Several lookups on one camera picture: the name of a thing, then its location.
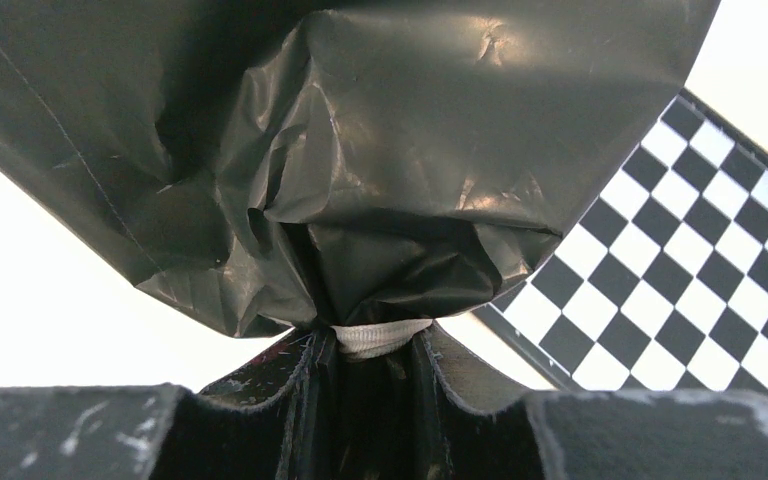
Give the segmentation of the flower bouquet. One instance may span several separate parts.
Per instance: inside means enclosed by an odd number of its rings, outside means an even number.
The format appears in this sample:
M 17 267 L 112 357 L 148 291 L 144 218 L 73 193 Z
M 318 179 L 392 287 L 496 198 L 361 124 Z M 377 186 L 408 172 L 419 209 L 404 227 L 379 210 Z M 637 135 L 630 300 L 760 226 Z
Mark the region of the flower bouquet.
M 0 171 L 231 337 L 455 315 L 537 270 L 714 1 L 0 1 Z

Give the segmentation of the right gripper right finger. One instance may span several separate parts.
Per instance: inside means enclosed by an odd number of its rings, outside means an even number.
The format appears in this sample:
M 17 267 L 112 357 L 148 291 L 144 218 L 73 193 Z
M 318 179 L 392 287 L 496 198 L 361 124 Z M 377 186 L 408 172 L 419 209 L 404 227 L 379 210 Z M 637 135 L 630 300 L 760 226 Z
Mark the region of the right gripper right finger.
M 531 390 L 438 327 L 411 354 L 422 479 L 768 479 L 756 393 Z

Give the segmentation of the white ribbon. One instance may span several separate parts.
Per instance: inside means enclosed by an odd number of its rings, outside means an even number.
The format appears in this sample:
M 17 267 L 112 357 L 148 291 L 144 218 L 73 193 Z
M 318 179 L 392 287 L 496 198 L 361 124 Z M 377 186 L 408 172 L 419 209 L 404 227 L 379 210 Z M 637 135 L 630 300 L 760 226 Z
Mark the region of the white ribbon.
M 340 352 L 350 361 L 364 361 L 393 353 L 416 334 L 429 328 L 432 319 L 408 319 L 359 326 L 333 326 Z

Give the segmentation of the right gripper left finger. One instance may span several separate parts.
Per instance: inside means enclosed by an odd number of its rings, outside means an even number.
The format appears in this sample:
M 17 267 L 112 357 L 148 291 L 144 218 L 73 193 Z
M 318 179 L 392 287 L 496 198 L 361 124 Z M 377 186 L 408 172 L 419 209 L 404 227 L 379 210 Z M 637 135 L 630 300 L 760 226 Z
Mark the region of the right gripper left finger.
M 315 418 L 323 332 L 295 331 L 200 392 L 0 388 L 0 479 L 291 479 Z

